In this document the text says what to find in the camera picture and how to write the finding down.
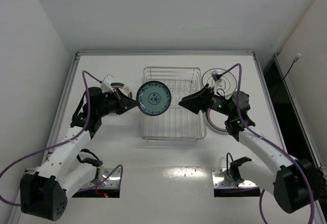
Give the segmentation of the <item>blue floral green plate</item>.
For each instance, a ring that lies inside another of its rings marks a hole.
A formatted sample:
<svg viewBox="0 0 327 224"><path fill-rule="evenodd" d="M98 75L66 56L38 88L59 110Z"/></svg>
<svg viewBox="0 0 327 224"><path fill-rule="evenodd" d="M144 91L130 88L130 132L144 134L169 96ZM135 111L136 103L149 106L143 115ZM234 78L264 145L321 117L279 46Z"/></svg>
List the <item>blue floral green plate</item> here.
<svg viewBox="0 0 327 224"><path fill-rule="evenodd" d="M139 110L146 116L160 116L170 107L172 95L162 82L152 80L145 82L136 94Z"/></svg>

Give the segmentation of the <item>white plate grey rim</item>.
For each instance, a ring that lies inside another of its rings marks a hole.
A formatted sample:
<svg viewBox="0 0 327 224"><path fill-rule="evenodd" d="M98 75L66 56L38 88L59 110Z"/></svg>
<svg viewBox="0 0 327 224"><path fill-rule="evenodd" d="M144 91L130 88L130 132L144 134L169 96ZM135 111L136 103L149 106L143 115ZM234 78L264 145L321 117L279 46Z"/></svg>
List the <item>white plate grey rim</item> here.
<svg viewBox="0 0 327 224"><path fill-rule="evenodd" d="M231 72L223 75L218 81L216 81L212 76L212 73L220 75L225 71L225 69L220 68L207 70L201 78L203 86L209 84L210 87L214 88L214 92L216 94L220 94L225 97L232 95L237 89L237 80Z"/></svg>

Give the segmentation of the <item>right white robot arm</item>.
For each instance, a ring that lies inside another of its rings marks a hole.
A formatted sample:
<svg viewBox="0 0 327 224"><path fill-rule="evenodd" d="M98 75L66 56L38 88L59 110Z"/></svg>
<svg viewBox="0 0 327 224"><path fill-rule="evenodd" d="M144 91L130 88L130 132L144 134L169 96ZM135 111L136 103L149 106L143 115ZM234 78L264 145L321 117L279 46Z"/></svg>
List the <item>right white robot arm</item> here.
<svg viewBox="0 0 327 224"><path fill-rule="evenodd" d="M235 92L226 99L206 85L195 94L181 99L179 105L198 114L211 109L227 116L226 130L236 141L250 149L264 164L256 165L246 156L234 160L228 167L235 182L249 180L271 193L278 205L293 213L313 203L324 194L321 171L308 160L297 160L265 141L257 130L250 131L255 123L249 118L249 95Z"/></svg>

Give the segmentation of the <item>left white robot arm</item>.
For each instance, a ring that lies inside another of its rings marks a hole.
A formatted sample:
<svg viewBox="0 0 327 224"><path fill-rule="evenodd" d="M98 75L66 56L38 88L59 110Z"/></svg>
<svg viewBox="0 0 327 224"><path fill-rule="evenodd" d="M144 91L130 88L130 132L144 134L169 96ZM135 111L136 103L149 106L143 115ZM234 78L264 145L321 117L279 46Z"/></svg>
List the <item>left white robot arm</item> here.
<svg viewBox="0 0 327 224"><path fill-rule="evenodd" d="M68 200L90 182L98 183L103 173L101 160L85 158L70 171L79 153L94 137L102 118L121 115L139 105L120 90L104 92L88 88L86 101L80 101L67 131L67 140L56 144L49 158L33 174L26 173L20 181L21 211L25 214L57 221Z"/></svg>

